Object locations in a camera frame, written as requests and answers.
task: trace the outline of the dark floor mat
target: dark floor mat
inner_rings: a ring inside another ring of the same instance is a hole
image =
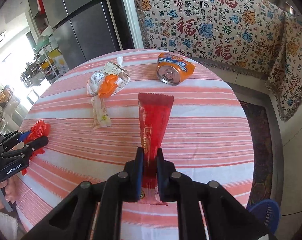
[[[254,205],[271,196],[273,172],[271,133],[264,107],[243,101],[240,103],[249,122],[254,148],[253,185],[248,202],[248,205]]]

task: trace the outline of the orange plastic wrapper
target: orange plastic wrapper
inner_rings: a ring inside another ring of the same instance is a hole
[[[117,80],[118,80],[117,75],[113,75],[113,74],[107,75],[102,81],[102,84],[100,85],[98,91],[99,98],[110,97],[118,87],[118,85],[115,83]]]
[[[48,123],[45,123],[43,120],[39,120],[36,122],[36,124],[31,127],[31,133],[28,135],[28,137],[24,140],[24,144],[31,142],[41,136],[47,136],[50,133],[51,125]],[[35,150],[32,152],[32,156],[30,157],[30,160],[33,159],[33,157],[37,156],[38,154],[45,153],[45,150],[43,148],[40,148],[38,150]],[[22,175],[27,174],[28,168],[25,168],[22,170]]]
[[[140,136],[144,150],[144,169],[140,203],[160,204],[157,190],[156,156],[169,121],[173,96],[139,93]]]

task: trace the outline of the red and white tablecloth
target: red and white tablecloth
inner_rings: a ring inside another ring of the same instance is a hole
[[[193,180],[217,180],[242,205],[251,191],[254,155],[249,124],[232,89],[217,75],[188,59],[194,74],[171,86],[157,79],[162,51],[133,49],[110,53],[69,71],[38,99],[21,125],[39,119],[51,124],[43,155],[19,175],[17,211],[30,230],[84,180],[98,183],[122,171],[141,146],[138,93],[174,96],[162,142],[164,158]],[[130,83],[106,100],[112,127],[93,130],[92,105],[86,94],[90,76],[123,56]],[[121,239],[178,239],[176,203],[168,206],[123,204]]]

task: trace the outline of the can lid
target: can lid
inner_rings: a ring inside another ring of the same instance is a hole
[[[170,71],[172,78],[168,79],[165,75],[165,73],[167,73],[168,71]],[[172,66],[169,65],[164,65],[158,68],[156,75],[158,77],[158,79],[160,79],[162,82],[169,84],[169,85],[173,85],[176,86],[180,83],[180,73]]]

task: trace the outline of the patterned blanket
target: patterned blanket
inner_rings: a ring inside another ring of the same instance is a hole
[[[302,22],[267,0],[135,0],[144,47],[266,80],[282,120],[302,102]]]

